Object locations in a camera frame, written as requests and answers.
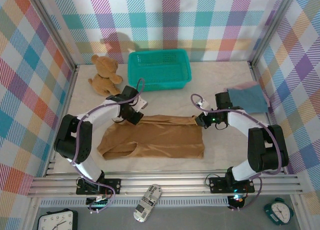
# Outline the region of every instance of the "pink cloth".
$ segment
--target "pink cloth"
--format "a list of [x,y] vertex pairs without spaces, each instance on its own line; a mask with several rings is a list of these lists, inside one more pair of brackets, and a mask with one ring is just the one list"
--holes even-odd
[[[228,88],[224,88],[224,91],[228,91],[228,89],[236,89],[236,90],[243,90],[243,89],[247,89],[247,88],[250,88],[252,86],[256,86],[258,85],[259,83],[257,81],[248,81],[248,82],[244,82],[244,83],[241,83],[239,85],[236,85],[236,86],[232,86],[232,87],[228,87]],[[268,105],[268,107],[270,107],[270,101],[269,101],[269,98],[265,95],[264,92],[263,93],[263,96],[264,96],[264,99],[266,101],[266,104]]]

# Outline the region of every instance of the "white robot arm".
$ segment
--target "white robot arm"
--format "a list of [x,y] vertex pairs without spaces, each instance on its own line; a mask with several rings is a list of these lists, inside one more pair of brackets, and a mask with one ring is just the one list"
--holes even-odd
[[90,156],[92,133],[107,121],[116,117],[136,125],[143,117],[140,110],[147,105],[147,101],[141,98],[135,88],[126,86],[121,94],[109,96],[99,106],[84,114],[63,117],[53,147],[56,152],[69,162],[73,161],[73,165],[78,171],[90,180],[91,183],[85,180],[81,182],[84,188],[92,190],[92,194],[105,194],[103,187],[94,185],[92,182],[110,184],[110,182],[106,181],[105,174]]
[[218,124],[224,122],[226,126],[230,125],[235,127],[248,137],[247,159],[238,166],[230,167],[227,170],[225,179],[228,186],[238,184],[242,181],[248,181],[262,171],[278,169],[279,158],[276,146],[265,128],[273,135],[279,148],[281,167],[288,165],[288,152],[280,126],[254,122],[247,117],[247,113],[242,108],[232,105],[228,92],[216,94],[215,100],[217,111],[211,109],[210,105],[204,99],[200,99],[194,103],[197,108],[203,110],[196,118],[197,125],[206,129],[212,124],[215,124],[217,127]]

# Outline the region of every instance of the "alarm clock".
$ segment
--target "alarm clock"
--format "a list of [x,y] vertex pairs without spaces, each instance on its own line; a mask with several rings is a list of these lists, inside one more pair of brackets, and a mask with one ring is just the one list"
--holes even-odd
[[65,208],[39,217],[38,230],[77,230],[78,212]]
[[288,224],[294,216],[292,208],[285,204],[285,201],[280,197],[277,197],[273,203],[265,205],[264,211],[276,225]]

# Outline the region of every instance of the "teal plastic basket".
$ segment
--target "teal plastic basket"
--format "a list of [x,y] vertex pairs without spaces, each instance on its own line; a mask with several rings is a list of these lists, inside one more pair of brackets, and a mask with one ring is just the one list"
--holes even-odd
[[183,49],[132,52],[128,60],[129,84],[136,87],[140,78],[145,80],[144,91],[183,88],[192,79],[187,52]]

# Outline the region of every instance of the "teddy bear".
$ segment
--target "teddy bear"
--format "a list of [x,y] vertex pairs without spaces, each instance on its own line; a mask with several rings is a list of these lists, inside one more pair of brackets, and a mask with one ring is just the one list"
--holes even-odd
[[91,61],[97,70],[94,78],[88,79],[93,89],[102,96],[120,94],[120,90],[115,87],[115,84],[120,84],[123,81],[121,76],[116,75],[118,62],[112,58],[97,55],[93,55]]

